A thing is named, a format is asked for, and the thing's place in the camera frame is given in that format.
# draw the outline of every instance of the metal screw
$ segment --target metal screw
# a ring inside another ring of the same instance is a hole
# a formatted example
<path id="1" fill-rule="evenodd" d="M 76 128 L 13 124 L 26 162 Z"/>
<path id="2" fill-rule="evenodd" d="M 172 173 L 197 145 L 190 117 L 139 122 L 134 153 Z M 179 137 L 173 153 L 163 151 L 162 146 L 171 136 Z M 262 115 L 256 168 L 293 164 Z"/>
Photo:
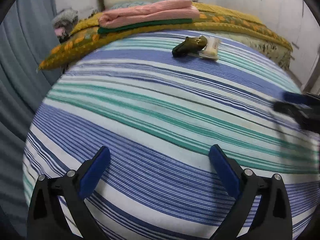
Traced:
<path id="1" fill-rule="evenodd" d="M 250 170 L 250 169 L 245 169 L 244 170 L 244 174 L 247 175 L 247 176 L 251 176 L 253 174 L 253 171 Z"/>
<path id="2" fill-rule="evenodd" d="M 73 177 L 75 174 L 76 174 L 76 172 L 74 170 L 70 170 L 67 172 L 68 177 Z"/>
<path id="3" fill-rule="evenodd" d="M 282 178 L 281 178 L 281 176 L 279 174 L 275 174 L 275 179 L 276 180 L 281 180 Z"/>
<path id="4" fill-rule="evenodd" d="M 38 180 L 42 181 L 45 179 L 45 175 L 41 174 L 39 177 L 38 177 Z"/>

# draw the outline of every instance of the wall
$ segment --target wall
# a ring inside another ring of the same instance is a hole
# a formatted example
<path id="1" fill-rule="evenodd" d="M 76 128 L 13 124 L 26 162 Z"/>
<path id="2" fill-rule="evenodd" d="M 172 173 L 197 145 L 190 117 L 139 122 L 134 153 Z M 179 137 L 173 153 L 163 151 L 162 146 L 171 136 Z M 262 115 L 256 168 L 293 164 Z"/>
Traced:
<path id="1" fill-rule="evenodd" d="M 303 0 L 199 0 L 258 16 L 267 27 L 293 43 L 290 70 L 306 85 L 319 58 L 320 27 Z M 98 8 L 97 0 L 56 0 L 57 11 L 72 7 L 79 17 Z"/>

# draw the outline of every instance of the bedsheet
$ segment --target bedsheet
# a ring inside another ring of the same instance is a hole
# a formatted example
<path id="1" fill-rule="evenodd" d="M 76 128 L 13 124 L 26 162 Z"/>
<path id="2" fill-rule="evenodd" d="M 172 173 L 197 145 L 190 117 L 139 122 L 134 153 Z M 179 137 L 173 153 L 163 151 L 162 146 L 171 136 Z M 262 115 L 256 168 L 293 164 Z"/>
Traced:
<path id="1" fill-rule="evenodd" d="M 71 67 L 30 127 L 23 160 L 27 202 L 40 174 L 63 176 L 105 145 L 110 166 L 85 202 L 111 239 L 208 239 L 234 203 L 207 156 L 219 144 L 257 175 L 281 174 L 295 239 L 320 196 L 319 138 L 271 105 L 283 91 L 299 89 L 271 60 L 223 37 L 217 62 L 172 57 L 186 36 L 203 34 L 217 37 L 186 30 L 136 34 Z M 241 234 L 258 203 L 259 197 Z"/>

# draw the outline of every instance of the gray curtain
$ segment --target gray curtain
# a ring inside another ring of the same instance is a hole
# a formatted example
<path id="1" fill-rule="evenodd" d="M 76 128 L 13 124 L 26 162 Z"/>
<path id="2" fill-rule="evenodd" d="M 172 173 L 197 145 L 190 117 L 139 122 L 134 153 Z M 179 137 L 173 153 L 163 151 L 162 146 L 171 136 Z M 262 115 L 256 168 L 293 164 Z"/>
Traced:
<path id="1" fill-rule="evenodd" d="M 59 44 L 51 20 L 54 0 L 16 0 L 0 25 L 0 206 L 26 235 L 23 148 L 33 115 L 60 70 L 37 72 Z"/>

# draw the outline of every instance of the stack of bedding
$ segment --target stack of bedding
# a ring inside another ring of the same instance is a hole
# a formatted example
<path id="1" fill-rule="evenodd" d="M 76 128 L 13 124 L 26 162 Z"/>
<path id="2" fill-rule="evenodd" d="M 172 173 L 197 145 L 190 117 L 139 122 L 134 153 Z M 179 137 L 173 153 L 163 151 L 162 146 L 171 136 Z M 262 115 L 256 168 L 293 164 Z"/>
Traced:
<path id="1" fill-rule="evenodd" d="M 70 39 L 53 48 L 39 69 L 69 64 L 132 34 L 173 29 L 215 33 L 241 42 L 289 69 L 291 44 L 259 18 L 192 1 L 195 0 L 104 0 L 107 10 L 78 23 Z"/>

